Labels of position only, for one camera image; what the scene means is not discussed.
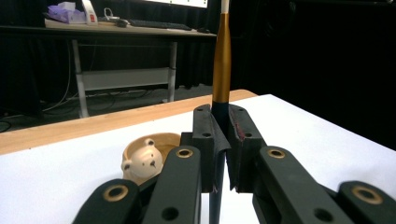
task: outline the gold tube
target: gold tube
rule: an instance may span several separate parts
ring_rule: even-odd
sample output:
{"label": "gold tube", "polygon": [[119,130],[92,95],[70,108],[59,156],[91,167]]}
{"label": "gold tube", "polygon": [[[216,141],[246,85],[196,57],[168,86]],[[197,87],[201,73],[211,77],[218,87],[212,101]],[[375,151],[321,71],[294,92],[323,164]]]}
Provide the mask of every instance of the gold tube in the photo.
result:
{"label": "gold tube", "polygon": [[231,83],[231,37],[229,14],[221,13],[213,67],[213,102],[228,103]]}

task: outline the keyboard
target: keyboard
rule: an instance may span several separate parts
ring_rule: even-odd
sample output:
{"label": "keyboard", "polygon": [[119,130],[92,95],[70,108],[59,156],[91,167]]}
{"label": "keyboard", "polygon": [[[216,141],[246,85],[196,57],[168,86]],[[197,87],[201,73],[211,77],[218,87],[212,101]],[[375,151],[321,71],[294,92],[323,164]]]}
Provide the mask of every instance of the keyboard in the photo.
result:
{"label": "keyboard", "polygon": [[162,22],[162,21],[140,21],[140,20],[128,20],[132,26],[137,27],[148,27],[148,28],[160,28],[160,29],[176,29],[176,30],[192,30],[189,26],[180,23]]}

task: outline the white tabletop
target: white tabletop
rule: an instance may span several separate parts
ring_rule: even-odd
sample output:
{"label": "white tabletop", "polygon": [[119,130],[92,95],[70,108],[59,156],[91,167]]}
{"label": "white tabletop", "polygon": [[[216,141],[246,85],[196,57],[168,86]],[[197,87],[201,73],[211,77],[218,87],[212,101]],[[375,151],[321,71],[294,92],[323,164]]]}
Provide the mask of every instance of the white tabletop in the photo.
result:
{"label": "white tabletop", "polygon": [[[293,153],[319,184],[338,190],[341,182],[359,180],[396,199],[395,151],[273,95],[233,104],[248,111],[269,146]],[[97,187],[122,177],[121,154],[132,140],[191,131],[189,112],[2,155],[0,223],[71,223]],[[258,223],[251,194],[237,194],[228,186],[225,173],[220,223]],[[204,194],[202,223],[208,221],[207,198]]]}

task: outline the tissue box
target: tissue box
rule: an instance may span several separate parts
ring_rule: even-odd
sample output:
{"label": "tissue box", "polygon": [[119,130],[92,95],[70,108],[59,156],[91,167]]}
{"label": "tissue box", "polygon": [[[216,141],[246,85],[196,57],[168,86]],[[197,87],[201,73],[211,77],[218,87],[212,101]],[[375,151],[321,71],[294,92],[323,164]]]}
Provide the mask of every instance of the tissue box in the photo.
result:
{"label": "tissue box", "polygon": [[49,6],[48,15],[64,23],[86,23],[85,12],[75,9],[76,3],[63,2],[58,6]]}

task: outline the wooden table edge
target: wooden table edge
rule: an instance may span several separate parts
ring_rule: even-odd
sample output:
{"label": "wooden table edge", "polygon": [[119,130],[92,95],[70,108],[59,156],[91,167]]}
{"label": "wooden table edge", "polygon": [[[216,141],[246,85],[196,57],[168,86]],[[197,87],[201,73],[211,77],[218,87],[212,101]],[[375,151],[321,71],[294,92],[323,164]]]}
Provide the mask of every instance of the wooden table edge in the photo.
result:
{"label": "wooden table edge", "polygon": [[[230,102],[257,96],[246,90],[230,92]],[[0,133],[0,155],[69,140],[95,133],[124,128],[155,119],[192,111],[199,105],[211,104],[212,95],[171,103],[150,105],[85,119],[73,119],[22,130]]]}

